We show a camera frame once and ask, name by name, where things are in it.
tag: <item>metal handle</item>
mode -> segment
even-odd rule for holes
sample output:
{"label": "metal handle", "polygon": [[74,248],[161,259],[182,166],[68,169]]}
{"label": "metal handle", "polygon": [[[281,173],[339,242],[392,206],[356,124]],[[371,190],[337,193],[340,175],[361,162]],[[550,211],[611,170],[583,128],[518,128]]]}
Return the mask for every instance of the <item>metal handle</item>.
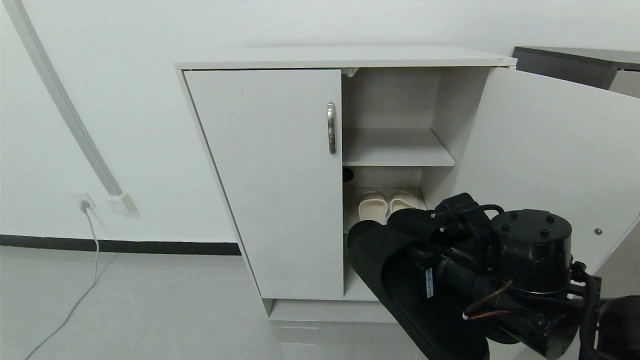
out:
{"label": "metal handle", "polygon": [[326,105],[326,121],[329,126],[329,154],[335,154],[335,105],[329,102]]}

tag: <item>black baseboard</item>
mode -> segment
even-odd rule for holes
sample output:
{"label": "black baseboard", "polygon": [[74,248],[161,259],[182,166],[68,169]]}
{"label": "black baseboard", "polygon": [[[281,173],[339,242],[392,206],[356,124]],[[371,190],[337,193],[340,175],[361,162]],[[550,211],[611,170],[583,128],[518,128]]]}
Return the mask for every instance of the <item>black baseboard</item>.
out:
{"label": "black baseboard", "polygon": [[[236,243],[188,243],[181,241],[99,240],[100,252],[132,252],[136,254],[185,254],[239,256]],[[36,249],[95,251],[88,239],[39,238],[36,236],[0,235],[0,245]]]}

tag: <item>white cable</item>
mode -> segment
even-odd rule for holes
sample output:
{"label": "white cable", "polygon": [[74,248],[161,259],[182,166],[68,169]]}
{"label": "white cable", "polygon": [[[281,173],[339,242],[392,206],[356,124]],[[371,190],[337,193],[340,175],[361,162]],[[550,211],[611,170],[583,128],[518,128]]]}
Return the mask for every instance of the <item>white cable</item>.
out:
{"label": "white cable", "polygon": [[71,315],[74,313],[74,311],[76,310],[76,308],[78,307],[78,305],[80,304],[80,301],[82,301],[84,299],[84,297],[86,296],[86,294],[89,293],[89,291],[91,291],[91,289],[93,289],[93,287],[95,286],[95,283],[98,281],[98,254],[100,253],[100,244],[98,243],[98,238],[95,237],[95,231],[93,231],[93,224],[91,223],[91,217],[89,217],[89,213],[87,212],[87,208],[89,208],[90,205],[88,202],[86,201],[82,201],[80,203],[80,210],[86,215],[86,219],[89,220],[89,227],[91,227],[91,235],[93,235],[93,241],[95,242],[95,270],[93,272],[93,284],[91,284],[91,286],[87,289],[87,291],[84,293],[84,295],[82,295],[82,297],[80,298],[80,300],[78,300],[76,302],[76,304],[73,306],[73,308],[71,309],[71,311],[69,311],[69,315],[67,315],[67,318],[65,319],[65,321],[62,323],[62,325],[60,325],[54,332],[51,333],[51,335],[49,335],[46,339],[44,339],[38,346],[36,346],[36,348],[34,348],[29,355],[27,355],[27,357],[24,358],[24,360],[29,360],[29,358],[42,346],[44,345],[44,343],[47,342],[47,340],[51,339],[58,331],[60,331],[60,329],[62,329],[63,326],[65,326],[67,324],[67,322],[69,321],[69,319],[71,318]]}

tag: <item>closed cabinet door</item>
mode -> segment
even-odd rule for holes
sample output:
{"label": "closed cabinet door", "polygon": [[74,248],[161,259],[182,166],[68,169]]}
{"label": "closed cabinet door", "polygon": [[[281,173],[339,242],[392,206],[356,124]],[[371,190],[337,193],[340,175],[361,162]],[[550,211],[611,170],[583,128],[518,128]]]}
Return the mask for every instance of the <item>closed cabinet door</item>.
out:
{"label": "closed cabinet door", "polygon": [[340,70],[186,79],[261,296],[339,299]]}
{"label": "closed cabinet door", "polygon": [[566,218],[593,273],[640,211],[639,134],[640,99],[493,69],[454,193]]}

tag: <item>open cabinet door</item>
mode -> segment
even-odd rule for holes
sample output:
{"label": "open cabinet door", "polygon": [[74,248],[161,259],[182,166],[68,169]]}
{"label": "open cabinet door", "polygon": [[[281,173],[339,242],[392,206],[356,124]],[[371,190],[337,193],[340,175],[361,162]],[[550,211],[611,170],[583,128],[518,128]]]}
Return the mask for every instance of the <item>open cabinet door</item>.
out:
{"label": "open cabinet door", "polygon": [[592,274],[640,211],[639,135],[640,99],[493,69],[453,193],[566,218]]}

